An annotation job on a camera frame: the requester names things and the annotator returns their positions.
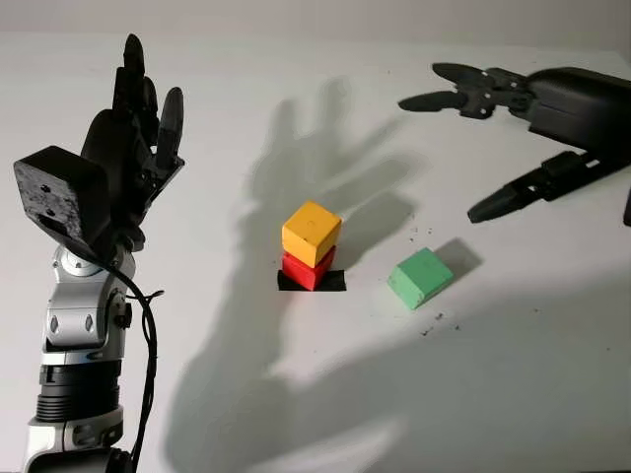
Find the red cube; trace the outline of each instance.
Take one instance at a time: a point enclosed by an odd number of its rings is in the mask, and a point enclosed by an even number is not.
[[[303,288],[313,291],[324,277],[324,273],[331,267],[334,255],[335,246],[328,251],[315,268],[310,268],[300,259],[285,251],[283,253],[283,273]]]

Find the white wall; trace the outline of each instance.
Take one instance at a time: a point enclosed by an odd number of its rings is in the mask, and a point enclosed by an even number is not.
[[[19,0],[0,31],[269,34],[617,50],[629,0]]]

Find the black cable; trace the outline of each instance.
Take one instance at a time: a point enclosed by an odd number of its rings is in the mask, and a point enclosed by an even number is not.
[[[140,452],[142,451],[142,443],[145,438],[145,429],[149,415],[151,414],[151,408],[154,403],[154,380],[156,378],[156,370],[158,365],[158,336],[156,333],[156,321],[154,314],[151,311],[149,303],[153,298],[161,296],[164,291],[156,291],[150,296],[145,296],[142,291],[136,286],[136,284],[126,274],[119,271],[114,266],[104,264],[96,259],[81,256],[86,261],[96,264],[103,268],[114,277],[119,279],[127,288],[133,293],[133,296],[129,296],[129,299],[135,299],[142,306],[142,331],[147,342],[148,359],[147,359],[147,374],[145,376],[145,388],[142,395],[142,405],[140,409],[140,420],[138,422],[138,434],[136,436],[136,442],[131,450],[131,460],[133,465],[133,471],[136,472],[138,468],[138,461],[140,460]]]

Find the robotic arm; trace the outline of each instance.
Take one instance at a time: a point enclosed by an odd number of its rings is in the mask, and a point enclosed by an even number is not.
[[[142,45],[131,34],[112,107],[93,120],[81,156],[51,146],[14,164],[27,216],[60,244],[25,473],[130,473],[138,466],[153,402],[157,340],[153,296],[146,298],[133,283],[131,253],[143,248],[140,224],[151,203],[184,164],[177,156],[181,90],[169,91],[159,120],[156,90],[144,74]],[[113,447],[122,437],[117,379],[132,316],[127,290],[143,307],[149,347],[131,453]]]
[[[586,150],[567,151],[504,185],[473,206],[472,223],[502,217],[535,202],[554,200],[631,165],[631,82],[585,69],[545,69],[522,76],[499,68],[434,64],[436,74],[456,85],[399,103],[408,111],[455,108],[468,118],[489,118],[495,107],[530,123],[529,131]],[[631,195],[627,213],[631,212]],[[631,219],[625,218],[631,225]]]

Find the black mat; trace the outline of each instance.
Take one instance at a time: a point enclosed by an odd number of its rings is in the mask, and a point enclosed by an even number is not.
[[[289,279],[278,271],[278,290],[279,291],[306,291],[300,284]],[[344,270],[327,271],[319,285],[313,290],[314,293],[338,293],[346,291],[346,281],[344,280]]]

